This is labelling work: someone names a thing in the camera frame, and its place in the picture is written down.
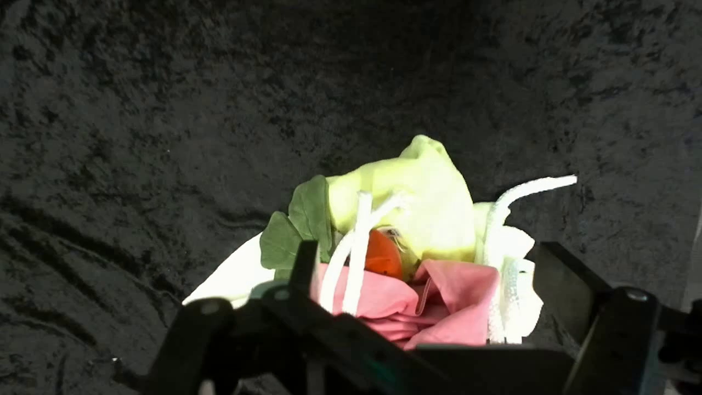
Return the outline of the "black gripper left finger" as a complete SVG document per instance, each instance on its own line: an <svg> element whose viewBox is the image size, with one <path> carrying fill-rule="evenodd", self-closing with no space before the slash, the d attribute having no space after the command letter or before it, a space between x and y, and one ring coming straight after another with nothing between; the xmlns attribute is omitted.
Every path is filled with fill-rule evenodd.
<svg viewBox="0 0 702 395"><path fill-rule="evenodd" d="M307 295L315 278L315 269L318 263L318 243L316 241L300 241L297 261L290 273L290 290L294 293Z"/></svg>

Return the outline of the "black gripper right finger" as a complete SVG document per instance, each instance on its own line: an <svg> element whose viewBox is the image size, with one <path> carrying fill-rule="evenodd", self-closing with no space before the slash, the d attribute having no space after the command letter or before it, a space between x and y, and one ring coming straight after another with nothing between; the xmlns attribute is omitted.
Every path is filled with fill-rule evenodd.
<svg viewBox="0 0 702 395"><path fill-rule="evenodd" d="M531 257L536 259L537 295L565 329L584 343L610 284L558 241L539 241Z"/></svg>

